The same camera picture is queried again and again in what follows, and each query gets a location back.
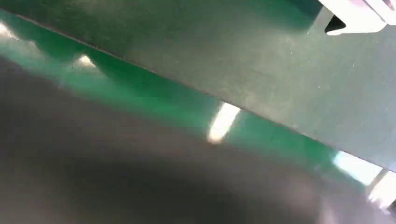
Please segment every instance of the green surface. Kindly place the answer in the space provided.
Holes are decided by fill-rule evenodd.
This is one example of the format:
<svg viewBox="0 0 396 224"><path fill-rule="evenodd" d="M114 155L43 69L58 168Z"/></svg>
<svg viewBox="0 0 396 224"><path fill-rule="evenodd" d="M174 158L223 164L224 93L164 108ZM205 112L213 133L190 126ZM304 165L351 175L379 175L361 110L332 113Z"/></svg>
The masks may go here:
<svg viewBox="0 0 396 224"><path fill-rule="evenodd" d="M141 112L205 138L223 102L0 11L12 36L0 35L3 56L42 72L61 88L120 109ZM88 56L96 67L78 62ZM336 151L285 127L241 111L225 142L271 150L313 168L331 166Z"/></svg>

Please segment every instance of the dark gray surface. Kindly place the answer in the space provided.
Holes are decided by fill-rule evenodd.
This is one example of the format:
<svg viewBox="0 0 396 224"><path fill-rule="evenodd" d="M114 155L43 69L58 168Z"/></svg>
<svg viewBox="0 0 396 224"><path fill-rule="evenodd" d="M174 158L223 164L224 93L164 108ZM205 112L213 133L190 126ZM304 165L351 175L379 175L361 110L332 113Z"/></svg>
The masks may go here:
<svg viewBox="0 0 396 224"><path fill-rule="evenodd" d="M0 7L396 171L395 27L326 36L332 15L316 0Z"/></svg>
<svg viewBox="0 0 396 224"><path fill-rule="evenodd" d="M0 68L3 223L389 222L346 183L78 99L1 58Z"/></svg>

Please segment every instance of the green panel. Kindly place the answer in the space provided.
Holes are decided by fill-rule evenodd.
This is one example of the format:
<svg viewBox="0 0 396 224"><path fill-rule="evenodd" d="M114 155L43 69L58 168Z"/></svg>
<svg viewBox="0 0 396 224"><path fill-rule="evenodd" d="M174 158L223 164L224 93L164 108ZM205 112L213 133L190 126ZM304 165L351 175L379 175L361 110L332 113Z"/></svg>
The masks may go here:
<svg viewBox="0 0 396 224"><path fill-rule="evenodd" d="M393 168L393 27L326 36L332 15L319 13L317 0L1 0L0 7ZM112 79L127 85L127 76Z"/></svg>
<svg viewBox="0 0 396 224"><path fill-rule="evenodd" d="M74 40L0 11L0 52L76 96L139 112L206 138L223 102L128 64ZM224 138L227 144L288 157L322 175L344 176L332 160L337 150L242 110Z"/></svg>

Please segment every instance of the white plastic part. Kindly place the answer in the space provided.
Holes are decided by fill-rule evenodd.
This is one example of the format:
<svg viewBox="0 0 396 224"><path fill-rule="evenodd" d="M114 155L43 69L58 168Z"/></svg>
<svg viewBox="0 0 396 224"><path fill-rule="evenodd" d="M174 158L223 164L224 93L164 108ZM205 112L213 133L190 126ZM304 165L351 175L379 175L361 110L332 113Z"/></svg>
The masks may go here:
<svg viewBox="0 0 396 224"><path fill-rule="evenodd" d="M386 26L384 19L374 11L383 10L384 16L394 22L388 12L390 8L382 0L319 0L326 8L334 13L344 24L342 29L327 32L328 35L339 35L342 33L374 33L382 30Z"/></svg>

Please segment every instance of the glossy surface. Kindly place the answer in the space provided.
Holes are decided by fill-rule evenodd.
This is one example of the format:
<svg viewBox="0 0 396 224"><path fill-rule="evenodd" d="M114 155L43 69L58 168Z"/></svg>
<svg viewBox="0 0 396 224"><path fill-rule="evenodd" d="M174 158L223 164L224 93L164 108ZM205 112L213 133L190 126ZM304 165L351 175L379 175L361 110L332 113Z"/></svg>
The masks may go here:
<svg viewBox="0 0 396 224"><path fill-rule="evenodd" d="M395 170L395 27L326 36L332 15L319 13L317 0L2 0L0 7ZM47 54L58 54L52 48ZM101 71L114 67L91 57ZM135 78L111 79L129 86ZM215 109L194 97L192 111L210 117Z"/></svg>
<svg viewBox="0 0 396 224"><path fill-rule="evenodd" d="M223 102L149 71L0 11L0 50L28 70L46 74L76 95L123 110L138 111L207 138ZM262 119L238 111L223 142L263 152L274 150L311 168L332 166L336 151Z"/></svg>

